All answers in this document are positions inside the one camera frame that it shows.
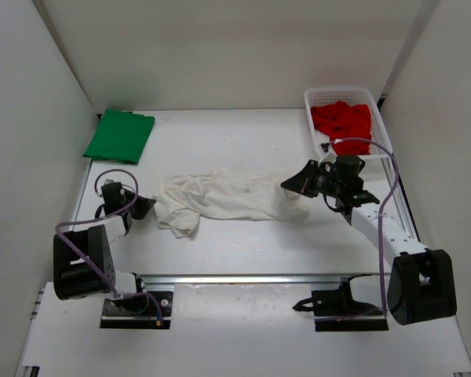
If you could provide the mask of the white t shirt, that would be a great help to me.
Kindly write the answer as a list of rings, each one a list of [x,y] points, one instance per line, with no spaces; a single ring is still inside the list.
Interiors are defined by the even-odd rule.
[[[153,194],[158,226],[178,239],[190,237],[201,218],[287,221],[309,215],[305,198],[280,187],[289,177],[283,168],[218,168],[203,174],[174,175]]]

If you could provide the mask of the green t shirt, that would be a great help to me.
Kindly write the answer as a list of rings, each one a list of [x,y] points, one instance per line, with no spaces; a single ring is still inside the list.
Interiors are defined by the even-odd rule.
[[[154,125],[154,116],[108,108],[82,156],[137,165]]]

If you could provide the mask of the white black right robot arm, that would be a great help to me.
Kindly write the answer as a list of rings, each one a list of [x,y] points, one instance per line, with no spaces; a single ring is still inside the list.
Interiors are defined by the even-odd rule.
[[[385,217],[382,201],[364,188],[360,177],[364,166],[356,156],[339,156],[332,163],[309,160],[280,186],[308,198],[334,199],[330,210],[341,214],[378,249],[380,259],[391,264],[382,305],[398,324],[454,316],[457,301],[450,255],[410,238]]]

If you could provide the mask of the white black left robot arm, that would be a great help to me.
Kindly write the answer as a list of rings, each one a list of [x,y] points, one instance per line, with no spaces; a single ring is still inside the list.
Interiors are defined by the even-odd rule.
[[[95,217],[57,225],[53,237],[53,283],[61,300],[99,295],[132,314],[148,308],[150,294],[136,273],[115,267],[111,244],[127,236],[134,221],[149,214],[155,201],[127,188],[103,195]]]

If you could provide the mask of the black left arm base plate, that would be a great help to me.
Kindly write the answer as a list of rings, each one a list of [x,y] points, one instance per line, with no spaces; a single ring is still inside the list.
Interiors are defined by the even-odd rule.
[[[100,316],[103,329],[169,330],[173,309],[172,291],[153,291],[159,304],[162,319],[158,322],[155,303],[148,297],[115,303],[105,299]]]

